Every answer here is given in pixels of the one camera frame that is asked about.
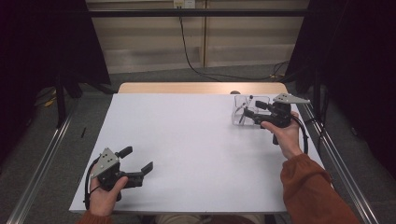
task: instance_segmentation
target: wall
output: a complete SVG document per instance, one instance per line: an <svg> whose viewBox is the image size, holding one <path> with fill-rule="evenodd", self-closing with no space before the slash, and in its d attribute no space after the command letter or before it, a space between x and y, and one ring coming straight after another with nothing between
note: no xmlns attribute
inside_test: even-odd
<svg viewBox="0 0 396 224"><path fill-rule="evenodd" d="M196 8L306 8L309 0L196 0ZM87 0L89 9L173 8L173 1ZM179 18L93 18L110 74L187 68ZM303 18L183 18L193 67L290 59Z"/></svg>

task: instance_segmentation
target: gray plastic part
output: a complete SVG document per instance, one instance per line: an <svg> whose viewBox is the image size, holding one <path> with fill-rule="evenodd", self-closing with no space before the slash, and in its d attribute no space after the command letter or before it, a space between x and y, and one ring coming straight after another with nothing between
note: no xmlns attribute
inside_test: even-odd
<svg viewBox="0 0 396 224"><path fill-rule="evenodd" d="M91 173L91 179L96 178L102 172L108 170L119 162L120 159L108 147L106 147Z"/></svg>
<svg viewBox="0 0 396 224"><path fill-rule="evenodd" d="M291 94L280 93L277 97L274 98L275 102L283 103L283 104L309 104L311 103L309 100L305 100Z"/></svg>

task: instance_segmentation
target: gray floor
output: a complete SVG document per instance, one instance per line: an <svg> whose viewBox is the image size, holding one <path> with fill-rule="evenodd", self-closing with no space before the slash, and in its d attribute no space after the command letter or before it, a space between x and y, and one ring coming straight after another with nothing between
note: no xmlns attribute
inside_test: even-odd
<svg viewBox="0 0 396 224"><path fill-rule="evenodd" d="M226 74L240 77L262 78L273 74L273 66L234 66L206 68L204 72ZM231 77L215 77L222 81L251 81ZM158 71L136 74L112 75L109 88L117 90L126 81L213 81L199 76L190 69ZM43 180L38 183L37 193L30 208L21 218L24 223L73 223L80 215L68 211L73 200L78 182L91 156L92 148L100 132L106 111L111 102L111 95L104 95L97 90L81 85L84 90L82 98L75 100L66 96L68 108L75 106L64 139L59 144L50 167L44 173ZM295 93L294 83L287 84L289 92ZM38 106L32 122L20 142L8 156L2 167L0 176L1 213L0 223L6 223L18 199L24 193L37 165L46 152L57 122L56 105ZM317 142L313 128L307 124L314 142ZM396 181L373 158L370 149L363 139L352 133L351 126L337 105L331 100L326 123L327 131L340 152L350 173L361 188L373 208L380 223L396 223ZM348 196L347 189L332 166L326 151L321 151L326 169L334 178L334 187L352 207L353 200ZM278 223L289 222L288 216L276 216ZM116 216L115 223L138 223L136 217Z"/></svg>

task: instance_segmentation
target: black curtain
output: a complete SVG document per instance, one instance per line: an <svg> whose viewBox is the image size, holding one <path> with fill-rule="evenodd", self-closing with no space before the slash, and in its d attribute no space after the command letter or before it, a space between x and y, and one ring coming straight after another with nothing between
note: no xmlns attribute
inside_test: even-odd
<svg viewBox="0 0 396 224"><path fill-rule="evenodd" d="M72 11L88 11L85 1L0 1L0 162L32 116L35 96L58 74L66 87L110 83L92 19Z"/></svg>
<svg viewBox="0 0 396 224"><path fill-rule="evenodd" d="M319 71L320 83L328 87L374 156L396 177L396 2L334 4L335 13L319 19L320 23L304 20L287 75L305 66L296 83L297 89L306 91Z"/></svg>

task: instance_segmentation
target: person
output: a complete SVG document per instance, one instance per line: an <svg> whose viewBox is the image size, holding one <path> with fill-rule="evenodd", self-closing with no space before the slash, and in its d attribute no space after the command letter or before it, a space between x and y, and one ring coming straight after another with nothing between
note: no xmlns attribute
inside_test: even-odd
<svg viewBox="0 0 396 224"><path fill-rule="evenodd" d="M299 144L299 125L294 120L286 128L278 128L270 122L263 121L261 126L273 133L279 143L283 156L280 179L283 184L283 201L290 214L293 224L321 223L359 223L350 207L332 188L330 175L308 155L304 154ZM109 224L110 215L114 209L117 194L125 186L127 179L121 178L107 192L97 189L91 195L91 207L85 212L78 224ZM91 182L91 189L99 186L97 179ZM214 216L211 220L202 220L199 216L157 216L156 222L161 223L257 223L255 216Z"/></svg>

